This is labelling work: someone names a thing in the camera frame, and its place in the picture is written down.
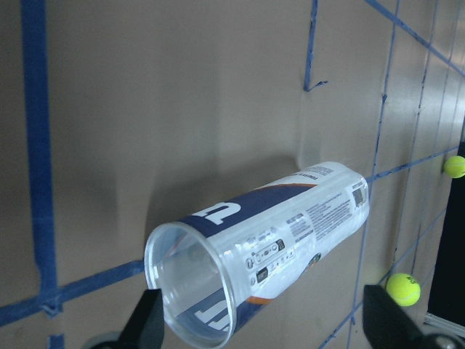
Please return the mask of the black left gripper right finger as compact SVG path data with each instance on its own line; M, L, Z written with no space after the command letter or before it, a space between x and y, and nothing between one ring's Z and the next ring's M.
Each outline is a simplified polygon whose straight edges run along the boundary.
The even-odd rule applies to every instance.
M363 331L372 348L436 348L379 285L364 286Z

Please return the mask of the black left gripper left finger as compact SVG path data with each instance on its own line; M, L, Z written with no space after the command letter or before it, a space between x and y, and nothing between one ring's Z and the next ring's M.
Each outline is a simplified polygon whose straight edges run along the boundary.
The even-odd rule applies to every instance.
M143 292L115 348L161 348L164 338L163 299L160 289Z

